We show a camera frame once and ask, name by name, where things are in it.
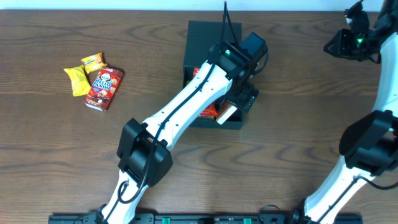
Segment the brown Pocky box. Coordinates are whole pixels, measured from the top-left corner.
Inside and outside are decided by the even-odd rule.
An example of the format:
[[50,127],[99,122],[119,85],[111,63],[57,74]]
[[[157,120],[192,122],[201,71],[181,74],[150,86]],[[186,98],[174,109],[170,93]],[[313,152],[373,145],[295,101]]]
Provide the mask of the brown Pocky box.
[[218,124],[223,124],[234,112],[237,110],[237,107],[224,101],[218,110],[218,116],[216,118],[216,122]]

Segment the red Hacks candy bag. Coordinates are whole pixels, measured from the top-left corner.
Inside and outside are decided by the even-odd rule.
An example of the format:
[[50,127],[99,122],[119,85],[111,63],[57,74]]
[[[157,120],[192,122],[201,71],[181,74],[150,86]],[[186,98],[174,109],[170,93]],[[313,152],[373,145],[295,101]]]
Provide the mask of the red Hacks candy bag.
[[218,111],[216,109],[215,103],[211,103],[207,106],[199,115],[199,119],[215,120],[218,116]]

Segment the black storage box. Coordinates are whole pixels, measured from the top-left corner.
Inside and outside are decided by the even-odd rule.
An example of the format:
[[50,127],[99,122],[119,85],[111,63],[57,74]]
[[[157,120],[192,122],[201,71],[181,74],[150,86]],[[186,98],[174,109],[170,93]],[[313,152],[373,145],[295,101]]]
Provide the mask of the black storage box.
[[[201,67],[207,59],[209,49],[220,40],[222,23],[189,21],[187,41],[183,60],[183,86],[193,79],[195,68]],[[237,129],[243,126],[243,112],[237,110],[223,124],[215,120],[197,118],[190,125],[195,128]]]

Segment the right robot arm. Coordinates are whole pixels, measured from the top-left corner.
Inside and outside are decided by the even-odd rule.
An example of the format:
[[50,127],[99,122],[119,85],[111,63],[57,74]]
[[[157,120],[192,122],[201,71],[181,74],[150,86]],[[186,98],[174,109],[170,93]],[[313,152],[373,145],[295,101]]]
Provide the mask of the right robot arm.
[[345,9],[349,29],[341,29],[324,46],[336,58],[370,60],[380,64],[381,74],[373,110],[348,126],[339,143],[339,159],[321,186],[303,200],[291,223],[334,223],[339,211],[365,184],[397,168],[397,0],[385,0],[374,27],[369,26],[361,1]]

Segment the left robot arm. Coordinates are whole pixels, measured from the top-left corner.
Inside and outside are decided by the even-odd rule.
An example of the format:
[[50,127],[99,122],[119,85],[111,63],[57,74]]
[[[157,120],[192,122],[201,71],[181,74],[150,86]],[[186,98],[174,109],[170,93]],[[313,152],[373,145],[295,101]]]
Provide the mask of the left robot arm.
[[248,83],[259,60],[268,56],[266,44],[222,42],[210,50],[209,59],[195,78],[165,107],[138,123],[124,126],[117,155],[119,180],[111,200],[96,215],[96,223],[130,223],[144,191],[170,170],[171,150],[183,132],[212,102],[225,97],[230,108],[249,111],[258,91]]

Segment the red Hello Panda box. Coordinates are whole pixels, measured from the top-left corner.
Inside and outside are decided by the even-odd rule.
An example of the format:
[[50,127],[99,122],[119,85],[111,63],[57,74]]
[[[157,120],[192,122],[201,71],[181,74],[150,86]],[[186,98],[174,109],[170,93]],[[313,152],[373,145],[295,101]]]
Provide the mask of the red Hello Panda box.
[[102,67],[83,103],[89,108],[106,111],[123,75],[123,72],[115,68]]

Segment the small orange-yellow snack packet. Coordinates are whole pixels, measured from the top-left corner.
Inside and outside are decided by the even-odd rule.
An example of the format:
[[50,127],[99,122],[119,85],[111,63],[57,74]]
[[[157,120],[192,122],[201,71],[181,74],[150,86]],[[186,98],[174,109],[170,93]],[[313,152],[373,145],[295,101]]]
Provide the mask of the small orange-yellow snack packet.
[[81,59],[83,63],[84,70],[87,74],[101,69],[103,66],[107,66],[104,62],[103,54],[100,52],[98,54],[90,55]]

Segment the yellow snack packet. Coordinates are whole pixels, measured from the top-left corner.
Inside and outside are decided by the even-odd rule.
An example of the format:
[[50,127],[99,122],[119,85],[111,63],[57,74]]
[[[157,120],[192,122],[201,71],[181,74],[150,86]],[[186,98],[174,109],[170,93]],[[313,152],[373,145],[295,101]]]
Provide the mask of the yellow snack packet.
[[73,96],[83,96],[88,94],[91,89],[84,66],[80,65],[73,68],[63,69],[70,78]]

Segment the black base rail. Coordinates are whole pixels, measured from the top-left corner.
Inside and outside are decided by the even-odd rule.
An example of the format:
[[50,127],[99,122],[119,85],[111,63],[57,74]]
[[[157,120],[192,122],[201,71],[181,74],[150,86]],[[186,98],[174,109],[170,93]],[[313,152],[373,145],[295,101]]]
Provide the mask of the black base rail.
[[[83,215],[51,215],[48,224],[95,224],[100,223],[96,212]],[[137,214],[134,224],[285,224],[288,216],[281,213],[263,213],[260,215],[154,215]]]

